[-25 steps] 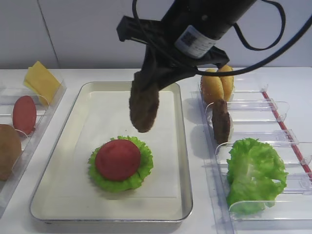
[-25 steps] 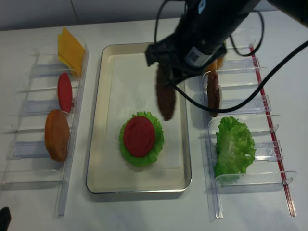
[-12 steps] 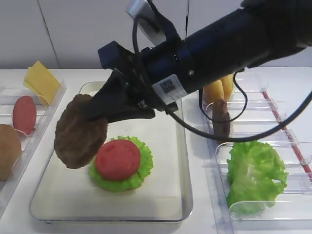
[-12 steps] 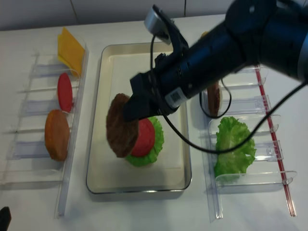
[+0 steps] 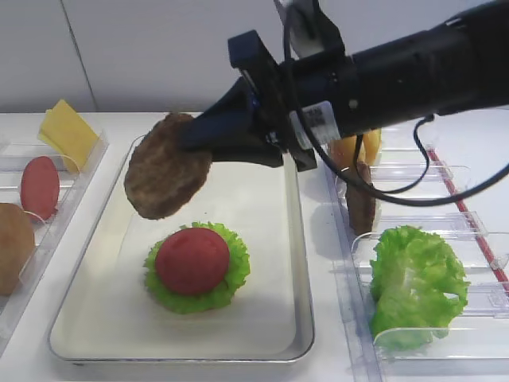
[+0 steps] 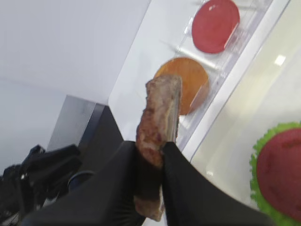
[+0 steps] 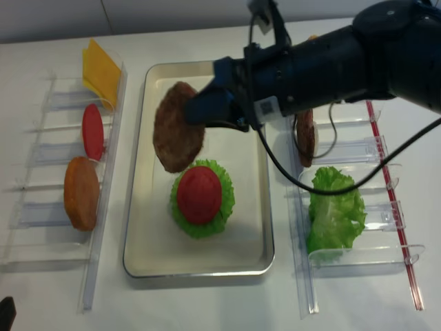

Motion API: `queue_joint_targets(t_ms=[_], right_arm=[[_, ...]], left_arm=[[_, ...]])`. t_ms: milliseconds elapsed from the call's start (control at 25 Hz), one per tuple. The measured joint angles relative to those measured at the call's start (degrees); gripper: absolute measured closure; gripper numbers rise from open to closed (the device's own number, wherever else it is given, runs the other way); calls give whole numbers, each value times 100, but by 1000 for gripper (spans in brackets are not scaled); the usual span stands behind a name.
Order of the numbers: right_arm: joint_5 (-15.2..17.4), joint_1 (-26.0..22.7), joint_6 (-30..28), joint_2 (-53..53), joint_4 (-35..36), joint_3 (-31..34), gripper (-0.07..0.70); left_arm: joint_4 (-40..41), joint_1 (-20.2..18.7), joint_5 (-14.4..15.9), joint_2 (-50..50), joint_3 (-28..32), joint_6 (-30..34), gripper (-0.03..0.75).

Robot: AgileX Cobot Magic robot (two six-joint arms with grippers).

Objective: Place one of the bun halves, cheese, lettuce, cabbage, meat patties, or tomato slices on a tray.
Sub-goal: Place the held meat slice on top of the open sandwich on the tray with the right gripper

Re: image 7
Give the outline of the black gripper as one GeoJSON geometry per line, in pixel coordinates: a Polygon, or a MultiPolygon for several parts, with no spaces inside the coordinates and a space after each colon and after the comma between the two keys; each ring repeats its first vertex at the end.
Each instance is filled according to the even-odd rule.
{"type": "Polygon", "coordinates": [[[258,131],[278,117],[300,112],[295,95],[294,48],[244,49],[243,59],[214,62],[212,88],[192,97],[184,105],[190,125],[212,125],[242,132],[258,131]]]}

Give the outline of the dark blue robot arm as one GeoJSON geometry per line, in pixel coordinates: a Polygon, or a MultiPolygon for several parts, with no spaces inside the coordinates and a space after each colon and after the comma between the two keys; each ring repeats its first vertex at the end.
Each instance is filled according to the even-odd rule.
{"type": "Polygon", "coordinates": [[[349,26],[297,45],[274,1],[251,1],[253,24],[275,43],[214,62],[214,77],[184,107],[187,123],[246,132],[333,102],[400,97],[440,111],[440,10],[383,1],[349,26]]]}

